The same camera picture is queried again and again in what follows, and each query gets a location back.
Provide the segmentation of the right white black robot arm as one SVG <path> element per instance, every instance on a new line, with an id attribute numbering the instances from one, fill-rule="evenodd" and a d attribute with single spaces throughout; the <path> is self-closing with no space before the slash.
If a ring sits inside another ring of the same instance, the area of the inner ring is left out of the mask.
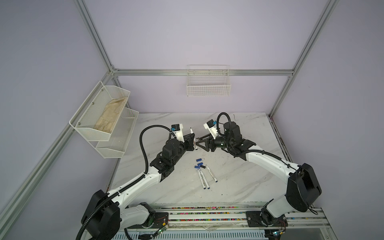
<path id="1" fill-rule="evenodd" d="M 204 128 L 209 133 L 200 137 L 196 145 L 207 152 L 220 148 L 234 158 L 254 163 L 275 175 L 287 187 L 285 194 L 263 206 L 258 219 L 261 225 L 272 226 L 281 216 L 294 210 L 306 212 L 322 194 L 312 166 L 291 163 L 259 149 L 256 143 L 243 138 L 240 127 L 235 122 L 225 123 L 223 133 L 218 131 L 217 126 L 218 123 L 214 120 L 205 123 Z"/>

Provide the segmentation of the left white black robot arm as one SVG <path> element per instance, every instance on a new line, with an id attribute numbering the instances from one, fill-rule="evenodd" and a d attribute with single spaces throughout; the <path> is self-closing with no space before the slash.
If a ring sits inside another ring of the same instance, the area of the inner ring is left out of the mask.
<path id="1" fill-rule="evenodd" d="M 162 151 L 146 169 L 127 183 L 108 192 L 95 192 L 81 219 L 76 235 L 80 240 L 88 232 L 93 240 L 110 240 L 116 233 L 134 225 L 151 225 L 155 210 L 147 203 L 130 208 L 129 204 L 149 188 L 159 184 L 175 169 L 176 163 L 186 152 L 194 151 L 195 134 L 168 139 Z"/>

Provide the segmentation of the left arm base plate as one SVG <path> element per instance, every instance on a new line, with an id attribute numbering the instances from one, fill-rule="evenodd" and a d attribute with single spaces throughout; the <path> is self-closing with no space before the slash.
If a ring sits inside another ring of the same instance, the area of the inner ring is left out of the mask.
<path id="1" fill-rule="evenodd" d="M 169 213 L 155 213 L 142 225 L 134 225 L 128 229 L 159 229 L 169 221 Z"/>

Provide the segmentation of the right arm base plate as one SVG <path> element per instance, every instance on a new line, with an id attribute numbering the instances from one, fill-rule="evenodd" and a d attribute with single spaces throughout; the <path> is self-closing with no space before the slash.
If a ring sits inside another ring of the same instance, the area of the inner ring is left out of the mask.
<path id="1" fill-rule="evenodd" d="M 273 217 L 269 212 L 247 211 L 246 220 L 249 227 L 286 227 L 288 225 L 285 215 Z"/>

